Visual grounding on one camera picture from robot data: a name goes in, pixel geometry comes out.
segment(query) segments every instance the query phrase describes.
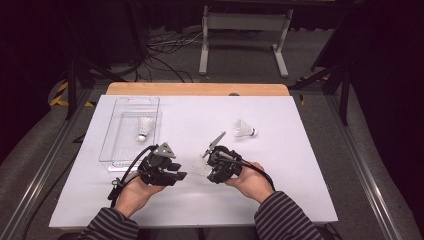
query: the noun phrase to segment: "person's left hand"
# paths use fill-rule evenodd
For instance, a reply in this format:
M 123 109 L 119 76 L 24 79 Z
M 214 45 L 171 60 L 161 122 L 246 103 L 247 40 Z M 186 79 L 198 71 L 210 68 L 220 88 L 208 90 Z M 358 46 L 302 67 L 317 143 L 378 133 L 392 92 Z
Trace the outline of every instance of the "person's left hand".
M 165 186 L 146 185 L 140 177 L 136 177 L 124 187 L 114 209 L 129 218 L 144 207 L 153 194 L 162 191 L 164 188 Z

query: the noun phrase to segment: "floor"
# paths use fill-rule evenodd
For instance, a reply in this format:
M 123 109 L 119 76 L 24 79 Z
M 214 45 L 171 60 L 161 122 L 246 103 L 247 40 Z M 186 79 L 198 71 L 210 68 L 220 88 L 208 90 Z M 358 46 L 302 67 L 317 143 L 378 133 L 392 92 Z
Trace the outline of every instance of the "floor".
M 179 70 L 184 81 L 190 82 L 232 82 L 232 83 L 282 83 L 292 85 L 302 76 L 311 76 L 309 70 L 332 31 L 289 31 L 283 47 L 283 56 L 289 71 L 289 77 L 279 76 L 274 56 L 270 46 L 277 35 L 267 32 L 217 32 L 210 40 L 208 73 L 198 75 L 201 45 L 195 39 L 172 54 L 157 55 L 175 70 Z M 146 63 L 156 68 L 166 69 L 160 62 L 152 59 Z M 115 66 L 119 70 L 127 66 Z M 146 65 L 138 68 L 139 81 L 176 81 L 178 77 L 172 71 L 156 70 Z M 128 80 L 136 79 L 135 73 L 123 76 Z M 51 101 L 57 88 L 52 89 L 46 101 Z M 107 80 L 98 80 L 93 90 L 79 90 L 80 96 L 88 96 L 90 102 L 97 102 L 104 94 Z M 291 92 L 297 104 L 301 119 L 305 126 L 312 148 L 324 179 L 329 187 L 330 196 L 339 217 L 333 223 L 341 237 L 345 240 L 355 239 L 390 239 L 379 224 L 370 198 L 364 189 L 358 171 L 355 168 L 354 156 L 350 145 L 346 142 L 339 128 L 339 119 L 332 113 L 329 98 L 317 91 L 318 85 L 311 85 L 305 92 Z M 82 136 L 88 128 L 94 106 L 82 107 L 72 125 L 65 122 L 67 108 L 60 105 L 52 107 L 51 111 L 22 139 L 5 162 L 0 166 L 0 230 L 5 234 L 8 229 L 15 227 L 10 238 L 23 239 L 58 239 L 64 232 L 48 227 L 50 216 L 60 198 L 60 191 L 66 181 L 66 167 L 77 153 L 79 143 L 73 140 Z M 375 149 L 368 132 L 366 121 L 362 115 L 354 90 L 351 89 L 348 108 L 348 131 L 350 131 L 357 147 L 359 156 L 366 163 L 368 170 L 378 186 L 378 190 L 387 205 L 389 214 L 401 236 L 397 239 L 422 239 L 412 213 L 404 199 L 393 184 L 390 176 Z M 60 131 L 68 127 L 68 134 L 58 140 Z M 60 146 L 52 152 L 52 146 Z M 34 179 L 43 169 L 49 169 L 39 181 Z M 23 197 L 33 191 L 32 202 L 28 206 L 20 203 Z M 17 218 L 18 208 L 27 212 Z M 10 219 L 17 218 L 21 224 Z

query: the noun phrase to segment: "gray carpet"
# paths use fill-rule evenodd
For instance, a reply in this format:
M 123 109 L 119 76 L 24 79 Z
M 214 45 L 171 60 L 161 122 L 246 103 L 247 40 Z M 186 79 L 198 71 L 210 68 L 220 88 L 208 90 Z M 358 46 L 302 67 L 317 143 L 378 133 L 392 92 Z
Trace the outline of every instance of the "gray carpet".
M 210 41 L 208 74 L 206 76 L 197 74 L 201 49 L 199 43 L 185 46 L 172 54 L 160 54 L 158 57 L 174 69 L 189 72 L 194 81 L 291 85 L 301 76 L 312 75 L 309 68 L 330 34 L 331 31 L 310 32 L 306 30 L 288 33 L 283 48 L 283 56 L 290 74 L 287 79 L 279 76 L 274 56 L 270 50 L 273 39 L 277 38 L 277 35 L 273 33 L 260 33 L 251 39 L 229 32 L 214 34 Z M 148 63 L 159 68 L 166 68 L 155 60 Z M 153 81 L 178 79 L 173 72 L 169 71 L 151 69 L 149 74 L 144 66 L 139 68 L 139 74 L 144 79 L 150 79 L 151 75 Z M 190 81 L 186 75 L 181 74 L 185 76 L 185 81 Z M 129 74 L 124 78 L 134 80 L 135 75 Z M 104 80 L 98 81 L 98 85 L 91 94 L 91 101 L 97 101 L 99 96 L 105 93 L 107 83 L 108 81 Z M 325 97 L 319 93 L 307 94 L 304 104 L 301 104 L 296 93 L 292 94 L 324 179 L 329 185 L 330 195 L 339 217 L 339 221 L 334 223 L 337 231 L 345 240 L 385 239 L 353 168 L 352 156 L 336 126 L 337 119 L 331 114 Z M 82 110 L 35 205 L 41 201 L 47 189 L 77 152 L 78 144 L 72 143 L 72 140 L 85 133 L 94 110 L 95 107 L 84 107 Z M 53 144 L 64 122 L 66 111 L 66 107 L 52 107 L 52 110 L 22 139 L 0 166 L 0 181 L 2 182 L 0 231 L 6 227 L 27 186 L 31 183 Z M 359 151 L 366 160 L 403 239 L 422 239 L 409 208 L 378 156 L 353 91 L 349 102 L 348 121 Z M 65 181 L 66 175 L 59 181 L 57 187 L 38 211 L 26 239 L 57 239 L 63 234 L 61 230 L 48 228 L 48 223 Z M 20 239 L 22 232 L 23 228 L 17 239 Z

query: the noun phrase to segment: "person's right hand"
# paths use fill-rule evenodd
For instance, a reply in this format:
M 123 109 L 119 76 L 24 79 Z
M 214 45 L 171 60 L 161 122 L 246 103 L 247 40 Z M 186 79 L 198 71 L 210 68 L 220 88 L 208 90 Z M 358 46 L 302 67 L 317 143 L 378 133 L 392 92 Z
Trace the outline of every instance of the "person's right hand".
M 264 171 L 259 163 L 252 162 L 251 164 Z M 264 176 L 244 166 L 240 176 L 228 179 L 225 184 L 237 188 L 244 196 L 256 200 L 259 204 L 262 204 L 265 199 L 274 193 Z

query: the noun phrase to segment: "white shuttlecock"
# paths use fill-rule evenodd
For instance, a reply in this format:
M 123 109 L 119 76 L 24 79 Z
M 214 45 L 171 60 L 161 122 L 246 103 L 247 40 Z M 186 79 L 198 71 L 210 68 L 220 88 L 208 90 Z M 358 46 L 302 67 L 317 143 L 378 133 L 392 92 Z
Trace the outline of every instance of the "white shuttlecock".
M 137 141 L 144 142 L 146 140 L 147 134 L 152 130 L 155 125 L 153 118 L 141 117 L 138 119 L 138 137 Z
M 242 120 L 238 120 L 234 126 L 234 137 L 256 136 L 258 131 L 250 127 Z

